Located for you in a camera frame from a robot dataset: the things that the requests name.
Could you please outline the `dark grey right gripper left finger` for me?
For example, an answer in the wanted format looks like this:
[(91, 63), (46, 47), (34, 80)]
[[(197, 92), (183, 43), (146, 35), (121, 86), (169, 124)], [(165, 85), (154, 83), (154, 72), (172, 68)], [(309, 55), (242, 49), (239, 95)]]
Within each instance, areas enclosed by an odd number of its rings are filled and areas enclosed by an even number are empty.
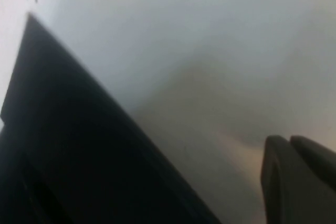
[(335, 223), (335, 184), (317, 177), (290, 140), (266, 138), (260, 181), (267, 223)]

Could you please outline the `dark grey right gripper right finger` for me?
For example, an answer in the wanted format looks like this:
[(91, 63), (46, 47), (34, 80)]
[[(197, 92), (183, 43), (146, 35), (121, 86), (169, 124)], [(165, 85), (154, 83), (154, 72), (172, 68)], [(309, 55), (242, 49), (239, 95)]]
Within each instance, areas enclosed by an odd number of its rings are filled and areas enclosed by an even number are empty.
[(326, 184), (335, 184), (335, 152), (304, 136), (295, 135), (290, 143), (309, 168)]

